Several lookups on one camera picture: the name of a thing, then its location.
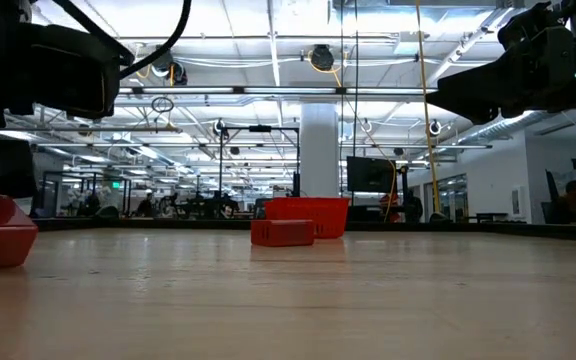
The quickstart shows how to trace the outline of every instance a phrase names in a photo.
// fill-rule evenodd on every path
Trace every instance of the white column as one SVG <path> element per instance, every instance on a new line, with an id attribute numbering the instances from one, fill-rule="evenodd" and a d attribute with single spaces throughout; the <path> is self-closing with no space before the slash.
<path id="1" fill-rule="evenodd" d="M 335 104 L 302 104 L 301 195 L 339 197 L 339 121 Z"/>

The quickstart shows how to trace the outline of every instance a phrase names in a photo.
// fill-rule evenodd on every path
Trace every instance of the ceiling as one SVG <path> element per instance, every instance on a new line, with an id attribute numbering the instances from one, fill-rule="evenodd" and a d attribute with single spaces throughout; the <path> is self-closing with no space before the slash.
<path id="1" fill-rule="evenodd" d="M 182 5 L 179 0 L 73 2 L 138 57 L 152 52 L 156 45 L 166 40 L 177 24 Z M 192 4 L 188 26 L 172 53 L 188 74 L 188 87 L 334 88 L 341 85 L 348 88 L 379 87 L 386 94 L 394 94 L 401 88 L 412 89 L 406 90 L 406 96 L 399 97 L 360 95 L 357 99 L 357 117 L 363 125 L 358 127 L 355 141 L 357 144 L 371 144 L 366 135 L 368 132 L 379 144 L 425 143 L 424 104 L 420 96 L 421 63 L 415 61 L 419 49 L 417 18 L 414 6 L 409 6 L 414 5 L 414 1 L 390 1 L 408 5 L 393 6 L 388 5 L 387 0 L 358 0 L 357 21 L 354 1 L 346 1 L 345 10 L 339 6 L 342 2 L 196 0 Z M 501 55 L 503 48 L 496 42 L 494 30 L 520 11 L 495 10 L 494 0 L 455 0 L 450 1 L 450 5 L 446 5 L 445 1 L 428 0 L 422 3 L 421 28 L 426 35 L 423 42 L 424 64 L 427 79 L 430 79 L 427 85 L 431 89 L 436 86 L 437 78 L 485 64 Z M 343 40 L 340 25 L 342 13 Z M 33 22 L 81 29 L 50 0 L 39 0 L 33 5 Z M 477 32 L 485 24 L 491 26 L 490 33 Z M 470 41 L 471 44 L 464 46 L 473 33 L 477 36 Z M 333 74 L 317 72 L 311 66 L 308 54 L 315 44 L 329 46 L 336 58 L 335 67 L 340 68 L 339 82 Z M 453 55 L 451 61 L 446 61 L 450 55 Z M 347 60 L 342 66 L 344 56 Z M 144 68 L 139 75 L 123 80 L 122 86 L 170 87 L 170 84 L 157 77 L 154 71 Z M 73 160 L 76 164 L 114 164 L 123 165 L 123 169 L 128 169 L 127 166 L 162 166 L 160 169 L 148 169 L 149 176 L 172 174 L 173 177 L 179 176 L 181 183 L 191 184 L 198 173 L 208 179 L 210 176 L 206 174 L 218 171 L 215 160 L 218 149 L 210 146 L 199 148 L 199 144 L 218 143 L 218 137 L 212 131 L 217 120 L 227 126 L 263 124 L 299 127 L 300 104 L 313 100 L 313 96 L 307 94 L 168 95 L 175 107 L 171 112 L 157 116 L 150 106 L 155 97 L 143 95 L 139 98 L 121 94 L 117 98 L 115 115 L 95 124 L 38 106 L 34 116 L 9 116 L 9 127 L 51 130 L 17 132 L 16 136 L 46 144 L 50 146 L 50 151 L 58 152 L 65 158 L 94 155 L 105 159 L 86 160 L 78 157 Z M 325 101 L 337 104 L 337 112 L 344 124 L 344 136 L 340 141 L 350 146 L 355 137 L 351 130 L 355 118 L 355 98 L 347 98 L 346 101 L 337 95 L 329 96 Z M 442 137 L 453 136 L 472 126 L 470 121 L 434 106 L 429 106 L 428 113 L 431 120 L 437 120 L 444 126 Z M 85 136 L 73 131 L 83 124 L 105 130 L 83 133 Z M 231 141 L 230 145 L 251 143 L 265 146 L 241 147 L 239 155 L 225 154 L 232 163 L 232 168 L 228 170 L 231 176 L 224 179 L 226 186 L 253 184 L 261 188 L 289 183 L 290 168 L 282 167 L 276 161 L 256 165 L 250 160 L 294 159 L 296 150 L 291 145 L 291 141 L 296 141 L 294 135 L 277 132 L 271 137 L 242 131 Z M 147 154 L 143 154 L 143 151 L 127 150 L 127 142 L 134 143 L 132 148 L 138 150 L 140 144 L 150 146 Z M 81 147 L 81 144 L 91 143 L 100 147 Z M 111 143 L 124 145 L 111 147 Z M 343 151 L 348 154 L 352 149 L 344 148 Z M 393 154 L 392 147 L 388 151 L 388 155 Z M 362 148 L 361 154 L 364 152 L 366 156 L 382 156 L 375 148 Z M 248 162 L 248 166 L 241 169 L 244 162 Z M 174 170 L 170 168 L 165 173 L 165 165 L 171 165 Z"/>

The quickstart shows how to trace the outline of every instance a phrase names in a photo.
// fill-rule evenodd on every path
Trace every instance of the yellow pole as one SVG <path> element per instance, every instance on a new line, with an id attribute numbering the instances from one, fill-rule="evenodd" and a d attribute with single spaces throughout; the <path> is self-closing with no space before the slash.
<path id="1" fill-rule="evenodd" d="M 432 173 L 432 192 L 434 195 L 435 211 L 439 209 L 439 188 L 437 187 L 437 173 L 435 171 L 435 155 L 432 151 L 432 144 L 430 142 L 430 119 L 428 117 L 428 102 L 426 101 L 427 88 L 426 88 L 426 64 L 424 62 L 424 45 L 423 45 L 423 32 L 421 31 L 421 0 L 417 0 L 417 26 L 419 35 L 419 60 L 421 62 L 421 87 L 424 92 L 424 114 L 426 115 L 426 144 L 428 145 L 428 161 L 430 161 L 430 172 Z"/>

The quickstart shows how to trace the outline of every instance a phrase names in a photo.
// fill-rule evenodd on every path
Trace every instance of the wall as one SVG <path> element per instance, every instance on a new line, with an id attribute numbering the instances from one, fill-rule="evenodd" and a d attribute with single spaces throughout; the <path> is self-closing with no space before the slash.
<path id="1" fill-rule="evenodd" d="M 576 139 L 528 137 L 526 146 L 532 220 L 535 224 L 543 224 L 541 203 L 550 201 L 545 171 L 564 174 L 574 170 L 572 159 L 576 159 Z"/>
<path id="2" fill-rule="evenodd" d="M 512 213 L 512 191 L 524 187 L 521 205 L 530 222 L 532 210 L 529 205 L 528 164 L 526 159 L 526 137 L 524 131 L 516 132 L 510 140 L 491 143 L 489 150 L 466 150 L 459 155 L 457 163 L 443 163 L 437 167 L 437 180 L 466 174 L 468 181 L 469 215 L 482 212 Z M 432 181 L 430 171 L 414 171 L 409 176 L 408 186 L 424 185 Z M 422 202 L 426 201 L 422 191 Z"/>

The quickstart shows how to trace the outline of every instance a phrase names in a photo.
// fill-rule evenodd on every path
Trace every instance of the computer screen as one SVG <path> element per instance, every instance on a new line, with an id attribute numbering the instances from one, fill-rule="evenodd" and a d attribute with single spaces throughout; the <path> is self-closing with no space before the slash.
<path id="1" fill-rule="evenodd" d="M 390 193 L 395 174 L 388 160 L 349 156 L 347 163 L 348 191 Z"/>

